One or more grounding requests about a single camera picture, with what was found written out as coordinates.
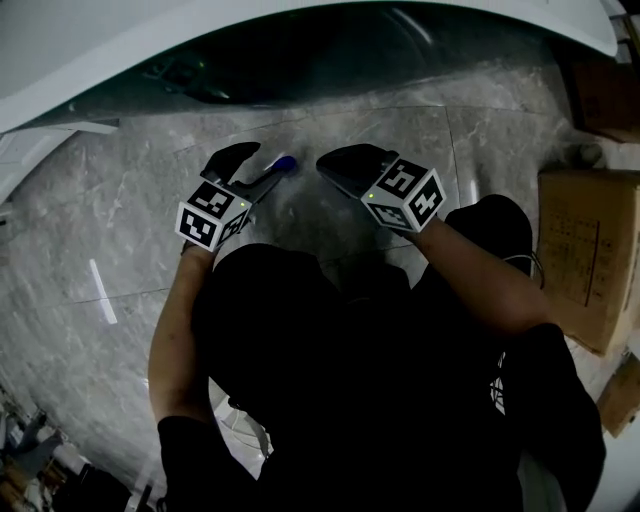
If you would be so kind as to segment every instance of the brown box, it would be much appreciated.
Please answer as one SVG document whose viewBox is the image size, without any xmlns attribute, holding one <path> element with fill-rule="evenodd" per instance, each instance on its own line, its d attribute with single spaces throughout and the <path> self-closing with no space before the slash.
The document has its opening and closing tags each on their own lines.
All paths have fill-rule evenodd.
<svg viewBox="0 0 640 512">
<path fill-rule="evenodd" d="M 640 80 L 632 64 L 575 62 L 571 75 L 579 128 L 621 142 L 640 142 Z"/>
<path fill-rule="evenodd" d="M 640 311 L 640 173 L 541 173 L 544 291 L 567 336 L 604 356 Z"/>
<path fill-rule="evenodd" d="M 618 437 L 640 409 L 640 361 L 633 355 L 618 368 L 598 399 L 604 427 Z"/>
</svg>

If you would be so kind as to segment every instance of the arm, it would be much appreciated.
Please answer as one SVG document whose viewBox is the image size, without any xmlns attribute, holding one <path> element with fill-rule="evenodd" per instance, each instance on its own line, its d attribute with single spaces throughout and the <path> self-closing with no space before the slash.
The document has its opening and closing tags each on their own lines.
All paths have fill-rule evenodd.
<svg viewBox="0 0 640 512">
<path fill-rule="evenodd" d="M 471 314 L 511 338 L 501 371 L 506 421 L 555 475 L 568 510 L 585 510 L 605 458 L 600 417 L 562 331 L 550 325 L 544 294 L 521 271 L 438 219 L 414 242 Z"/>
<path fill-rule="evenodd" d="M 200 370 L 191 310 L 215 254 L 190 247 L 180 259 L 149 355 L 149 396 L 156 421 L 186 416 L 213 423 L 208 376 Z"/>
<path fill-rule="evenodd" d="M 551 321 L 547 300 L 531 279 L 440 219 L 413 241 L 471 314 L 495 334 L 513 336 Z"/>
</svg>

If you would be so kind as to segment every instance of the floor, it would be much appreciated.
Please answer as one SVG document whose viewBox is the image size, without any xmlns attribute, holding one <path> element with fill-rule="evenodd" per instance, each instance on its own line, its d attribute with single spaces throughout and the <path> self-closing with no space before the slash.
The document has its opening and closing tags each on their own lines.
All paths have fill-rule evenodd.
<svg viewBox="0 0 640 512">
<path fill-rule="evenodd" d="M 20 186 L 15 214 L 0 228 L 0 384 L 27 412 L 44 408 L 91 461 L 134 485 L 158 453 L 146 365 L 182 246 L 173 233 L 178 201 L 195 189 L 208 157 L 232 143 L 262 143 L 254 169 L 285 152 L 300 171 L 224 253 L 250 242 L 307 251 L 336 282 L 362 254 L 383 255 L 412 284 L 426 262 L 317 174 L 315 161 L 332 149 L 367 142 L 396 150 L 438 169 L 445 214 L 501 193 L 534 230 L 538 171 L 566 164 L 578 145 L 598 143 L 610 167 L 640 169 L 640 146 L 572 128 L 545 43 L 527 36 L 522 44 L 526 62 L 487 59 L 401 89 L 288 110 L 123 119 L 113 135 L 74 136 Z M 616 357 L 569 344 L 597 397 Z M 219 401 L 215 386 L 212 393 Z"/>
</svg>

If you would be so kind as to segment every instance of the white cube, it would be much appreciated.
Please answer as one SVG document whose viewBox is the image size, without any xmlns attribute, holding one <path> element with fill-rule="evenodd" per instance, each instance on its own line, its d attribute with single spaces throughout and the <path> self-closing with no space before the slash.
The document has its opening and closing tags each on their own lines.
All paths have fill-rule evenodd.
<svg viewBox="0 0 640 512">
<path fill-rule="evenodd" d="M 435 169 L 397 158 L 361 201 L 380 225 L 420 232 L 446 199 Z"/>
<path fill-rule="evenodd" d="M 238 233 L 252 204 L 207 181 L 185 202 L 180 202 L 175 231 L 182 238 L 214 251 Z"/>
</svg>

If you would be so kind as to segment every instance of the blue object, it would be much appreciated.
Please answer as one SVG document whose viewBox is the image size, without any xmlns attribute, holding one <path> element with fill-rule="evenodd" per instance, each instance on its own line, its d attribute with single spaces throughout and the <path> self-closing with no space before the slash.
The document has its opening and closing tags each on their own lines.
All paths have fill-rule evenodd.
<svg viewBox="0 0 640 512">
<path fill-rule="evenodd" d="M 296 162 L 296 159 L 292 156 L 283 156 L 282 158 L 278 158 L 271 168 L 283 171 L 293 171 L 297 165 L 298 163 Z"/>
</svg>

